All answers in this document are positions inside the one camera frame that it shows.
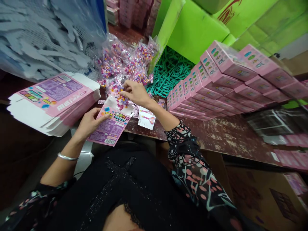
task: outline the woman's hand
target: woman's hand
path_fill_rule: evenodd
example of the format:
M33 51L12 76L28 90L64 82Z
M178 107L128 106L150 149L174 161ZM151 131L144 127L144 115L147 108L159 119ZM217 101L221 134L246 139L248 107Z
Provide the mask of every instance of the woman's hand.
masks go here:
M103 115L102 117L95 119L100 112L100 108L96 107L84 114L73 139L77 141L85 141L103 122L109 118L109 115Z
M156 103L155 100L149 97L142 83L126 80L124 83L124 90L125 91L120 92L120 95L129 98L139 106L148 109L150 104Z

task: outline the wooden table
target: wooden table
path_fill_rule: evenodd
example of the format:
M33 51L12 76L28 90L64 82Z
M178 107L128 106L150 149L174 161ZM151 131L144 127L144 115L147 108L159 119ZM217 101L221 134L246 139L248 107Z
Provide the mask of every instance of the wooden table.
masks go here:
M100 94L101 99L106 99L103 89L100 90ZM102 104L95 104L94 107L102 107ZM182 119L192 130L192 134L198 138L201 149L281 166L281 163L275 161L271 154L273 148L263 142L263 139L254 132L241 115L220 117L209 121L179 119ZM131 118L124 131L167 141L165 130L158 120L155 121L151 131L139 126L137 118Z

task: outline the black floral blouse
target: black floral blouse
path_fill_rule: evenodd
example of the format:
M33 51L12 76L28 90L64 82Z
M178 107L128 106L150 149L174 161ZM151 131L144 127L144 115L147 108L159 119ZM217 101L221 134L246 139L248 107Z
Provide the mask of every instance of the black floral blouse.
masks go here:
M230 227L238 231L251 230L254 225L232 204L201 155L191 130L181 121L165 133L170 145L168 158L173 163L171 174L183 193L196 206L204 206L213 219L228 218L229 222L220 223L224 230ZM27 199L10 212L0 230L19 230L21 227L31 227L30 231L44 230L57 201L74 182L72 179L58 187L38 184Z

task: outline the silver bangle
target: silver bangle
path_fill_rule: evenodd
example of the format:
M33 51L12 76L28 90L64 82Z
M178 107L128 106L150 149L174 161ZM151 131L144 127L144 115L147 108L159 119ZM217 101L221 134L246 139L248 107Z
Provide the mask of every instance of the silver bangle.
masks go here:
M58 153L58 157L61 157L62 159L65 159L65 160L70 160L70 161L74 161L74 160L78 160L78 158L72 158L72 157L67 157L67 156L63 156L60 152Z

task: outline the woman's right hand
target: woman's right hand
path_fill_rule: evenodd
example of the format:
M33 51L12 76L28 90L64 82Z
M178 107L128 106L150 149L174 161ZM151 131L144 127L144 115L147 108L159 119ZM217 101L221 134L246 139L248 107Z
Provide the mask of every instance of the woman's right hand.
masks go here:
M126 80L120 95L129 98L133 103L148 108L155 100L151 99L142 83Z

